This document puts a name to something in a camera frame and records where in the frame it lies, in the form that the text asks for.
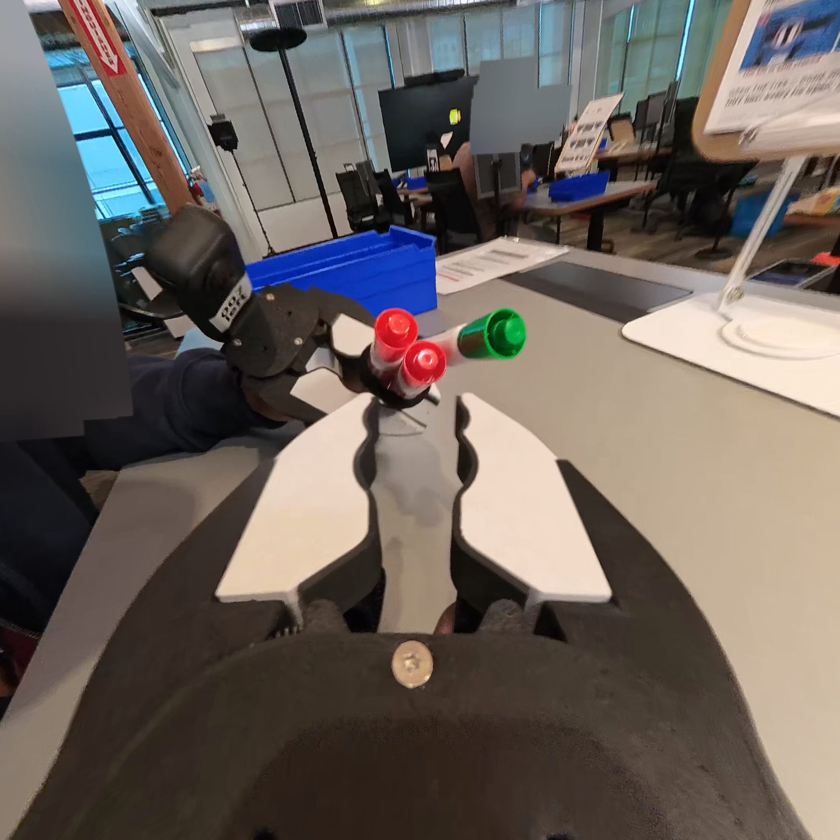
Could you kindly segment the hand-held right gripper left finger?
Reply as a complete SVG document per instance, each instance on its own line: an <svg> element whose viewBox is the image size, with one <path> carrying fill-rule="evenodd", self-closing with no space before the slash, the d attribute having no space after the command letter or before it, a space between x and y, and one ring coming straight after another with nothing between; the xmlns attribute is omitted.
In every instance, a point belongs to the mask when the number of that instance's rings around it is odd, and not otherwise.
<svg viewBox="0 0 840 840"><path fill-rule="evenodd" d="M375 399L358 395L280 452L218 583L220 602L355 605L374 590L378 438Z"/></svg>

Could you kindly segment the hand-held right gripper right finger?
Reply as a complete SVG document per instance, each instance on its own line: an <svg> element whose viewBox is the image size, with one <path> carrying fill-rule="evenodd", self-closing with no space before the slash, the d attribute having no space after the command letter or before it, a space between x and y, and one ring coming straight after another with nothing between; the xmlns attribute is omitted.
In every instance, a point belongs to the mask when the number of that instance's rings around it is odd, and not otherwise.
<svg viewBox="0 0 840 840"><path fill-rule="evenodd" d="M470 605L609 602L613 590L553 451L473 393L457 399L455 433L458 595Z"/></svg>

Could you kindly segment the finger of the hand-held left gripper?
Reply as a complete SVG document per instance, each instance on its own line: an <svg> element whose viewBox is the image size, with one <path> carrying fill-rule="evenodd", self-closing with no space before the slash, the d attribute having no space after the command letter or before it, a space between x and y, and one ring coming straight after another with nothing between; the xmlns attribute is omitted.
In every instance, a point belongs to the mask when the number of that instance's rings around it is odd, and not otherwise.
<svg viewBox="0 0 840 840"><path fill-rule="evenodd" d="M318 412L335 412L346 404L346 387L333 370L314 370L297 378L290 397Z"/></svg>
<svg viewBox="0 0 840 840"><path fill-rule="evenodd" d="M341 363L357 363L374 337L374 326L342 312L331 324L331 351Z"/></svg>

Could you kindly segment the red marker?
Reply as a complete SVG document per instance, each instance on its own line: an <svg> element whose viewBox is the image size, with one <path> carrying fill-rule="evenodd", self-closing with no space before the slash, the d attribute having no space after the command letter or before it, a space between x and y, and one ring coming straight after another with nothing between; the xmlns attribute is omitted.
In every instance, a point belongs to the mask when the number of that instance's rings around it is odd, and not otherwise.
<svg viewBox="0 0 840 840"><path fill-rule="evenodd" d="M400 308L384 310L374 324L369 350L371 372L378 378L393 375L417 338L418 325L414 315Z"/></svg>
<svg viewBox="0 0 840 840"><path fill-rule="evenodd" d="M414 398L441 380L446 370L445 352L434 342L417 341L406 350L395 389L405 399Z"/></svg>

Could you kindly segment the large blue plastic bin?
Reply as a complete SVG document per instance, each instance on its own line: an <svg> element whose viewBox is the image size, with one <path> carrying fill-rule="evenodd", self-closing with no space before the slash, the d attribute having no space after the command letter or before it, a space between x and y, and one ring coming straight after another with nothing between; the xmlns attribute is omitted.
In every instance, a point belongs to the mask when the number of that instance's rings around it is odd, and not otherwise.
<svg viewBox="0 0 840 840"><path fill-rule="evenodd" d="M289 285L341 295L373 316L400 308L413 315L435 310L436 239L392 226L289 251L247 264L255 291Z"/></svg>

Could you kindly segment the green marker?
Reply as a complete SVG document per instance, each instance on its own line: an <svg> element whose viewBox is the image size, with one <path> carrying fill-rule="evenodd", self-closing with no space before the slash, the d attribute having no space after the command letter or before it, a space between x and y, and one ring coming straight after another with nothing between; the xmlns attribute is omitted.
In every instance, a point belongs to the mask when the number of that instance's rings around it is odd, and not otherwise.
<svg viewBox="0 0 840 840"><path fill-rule="evenodd" d="M468 360L512 360L522 352L527 337L522 315L500 308L458 328L455 347Z"/></svg>

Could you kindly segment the person's left forearm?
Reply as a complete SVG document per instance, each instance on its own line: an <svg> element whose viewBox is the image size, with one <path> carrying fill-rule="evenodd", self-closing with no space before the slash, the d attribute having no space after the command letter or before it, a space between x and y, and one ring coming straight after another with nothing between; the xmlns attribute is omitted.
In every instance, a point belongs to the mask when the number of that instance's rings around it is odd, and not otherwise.
<svg viewBox="0 0 840 840"><path fill-rule="evenodd" d="M219 350L189 350L169 360L132 353L127 362L132 414L85 424L79 444L85 471L200 454L228 438L285 424L256 410Z"/></svg>

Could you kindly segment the black office chair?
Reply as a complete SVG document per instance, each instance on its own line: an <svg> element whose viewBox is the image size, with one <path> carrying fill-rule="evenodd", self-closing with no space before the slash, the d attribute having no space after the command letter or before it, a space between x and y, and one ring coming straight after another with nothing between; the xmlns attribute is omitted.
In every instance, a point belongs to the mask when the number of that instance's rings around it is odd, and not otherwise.
<svg viewBox="0 0 840 840"><path fill-rule="evenodd" d="M392 225L392 216L369 194L361 175L355 171L336 172L335 179L343 196L350 231L354 234L375 231L385 234Z"/></svg>

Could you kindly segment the printed paper sheet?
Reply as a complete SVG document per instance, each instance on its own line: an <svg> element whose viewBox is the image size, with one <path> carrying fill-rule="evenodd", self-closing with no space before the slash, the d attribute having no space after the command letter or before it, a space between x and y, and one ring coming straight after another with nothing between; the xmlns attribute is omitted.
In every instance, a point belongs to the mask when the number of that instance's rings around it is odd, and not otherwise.
<svg viewBox="0 0 840 840"><path fill-rule="evenodd" d="M500 237L483 245L460 249L436 260L436 292L447 296L490 280L547 265L570 251L569 247L539 240Z"/></svg>

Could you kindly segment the black computer monitor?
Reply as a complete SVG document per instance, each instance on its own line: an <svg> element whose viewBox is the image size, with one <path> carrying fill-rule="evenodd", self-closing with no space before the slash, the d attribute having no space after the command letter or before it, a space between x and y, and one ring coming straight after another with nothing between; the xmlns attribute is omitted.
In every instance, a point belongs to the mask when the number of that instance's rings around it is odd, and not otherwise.
<svg viewBox="0 0 840 840"><path fill-rule="evenodd" d="M389 170L425 168L433 141L454 158L469 141L471 103L477 77L378 92Z"/></svg>

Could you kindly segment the small blue bin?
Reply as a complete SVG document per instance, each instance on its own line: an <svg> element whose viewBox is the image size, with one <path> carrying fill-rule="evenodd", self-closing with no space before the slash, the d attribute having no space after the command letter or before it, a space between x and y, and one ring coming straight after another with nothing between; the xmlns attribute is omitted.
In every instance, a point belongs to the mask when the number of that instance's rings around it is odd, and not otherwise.
<svg viewBox="0 0 840 840"><path fill-rule="evenodd" d="M609 182L609 171L569 176L552 182L548 195L552 203L577 203L604 194Z"/></svg>

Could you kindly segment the black floor lamp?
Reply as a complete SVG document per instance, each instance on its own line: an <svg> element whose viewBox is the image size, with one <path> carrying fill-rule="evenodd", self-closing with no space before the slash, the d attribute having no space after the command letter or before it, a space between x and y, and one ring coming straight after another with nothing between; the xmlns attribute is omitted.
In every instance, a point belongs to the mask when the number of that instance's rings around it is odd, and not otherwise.
<svg viewBox="0 0 840 840"><path fill-rule="evenodd" d="M270 25L259 31L257 34L249 36L248 42L254 51L264 54L278 54L285 78L287 80L292 104L297 114L301 136L307 149L311 170L318 188L318 194L320 195L322 207L329 224L331 237L332 239L336 239L339 237L338 230L334 221L327 190L322 179L317 153L314 149L312 137L309 132L308 122L302 107L298 86L293 77L291 63L288 58L288 52L292 49L300 47L306 41L306 38L307 34L302 28L288 28Z"/></svg>

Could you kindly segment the small printed table sign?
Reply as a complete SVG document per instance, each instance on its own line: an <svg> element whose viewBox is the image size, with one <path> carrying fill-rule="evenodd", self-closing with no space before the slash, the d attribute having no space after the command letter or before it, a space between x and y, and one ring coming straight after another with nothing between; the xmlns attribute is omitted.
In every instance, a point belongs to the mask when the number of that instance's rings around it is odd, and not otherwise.
<svg viewBox="0 0 840 840"><path fill-rule="evenodd" d="M587 103L563 145L560 157L554 166L554 175L580 175L590 169L601 145L606 124L623 96L624 93L621 91Z"/></svg>

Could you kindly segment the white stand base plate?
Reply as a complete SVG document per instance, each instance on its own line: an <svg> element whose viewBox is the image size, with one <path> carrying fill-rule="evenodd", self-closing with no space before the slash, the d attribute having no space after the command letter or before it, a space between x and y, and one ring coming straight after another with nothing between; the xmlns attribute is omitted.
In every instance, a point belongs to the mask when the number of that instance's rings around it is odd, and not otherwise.
<svg viewBox="0 0 840 840"><path fill-rule="evenodd" d="M839 416L838 301L748 281L808 158L839 149L838 2L733 2L692 122L715 162L781 161L722 289L628 323L651 350Z"/></svg>

